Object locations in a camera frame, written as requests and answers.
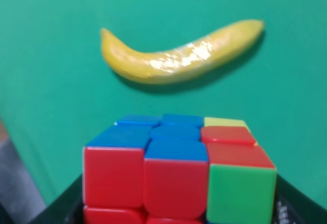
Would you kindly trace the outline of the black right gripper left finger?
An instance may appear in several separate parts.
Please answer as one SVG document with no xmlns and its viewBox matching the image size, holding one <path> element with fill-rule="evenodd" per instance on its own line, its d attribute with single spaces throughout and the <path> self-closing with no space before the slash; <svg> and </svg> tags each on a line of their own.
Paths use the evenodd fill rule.
<svg viewBox="0 0 327 224">
<path fill-rule="evenodd" d="M 83 223 L 82 175 L 30 223 Z"/>
</svg>

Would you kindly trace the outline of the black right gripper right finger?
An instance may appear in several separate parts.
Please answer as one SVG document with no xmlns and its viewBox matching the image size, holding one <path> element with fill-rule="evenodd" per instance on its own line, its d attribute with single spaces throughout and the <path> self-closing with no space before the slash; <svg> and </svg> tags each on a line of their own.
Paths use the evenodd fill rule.
<svg viewBox="0 0 327 224">
<path fill-rule="evenodd" d="M 274 202 L 274 222 L 326 224 L 326 209 L 278 175 Z"/>
</svg>

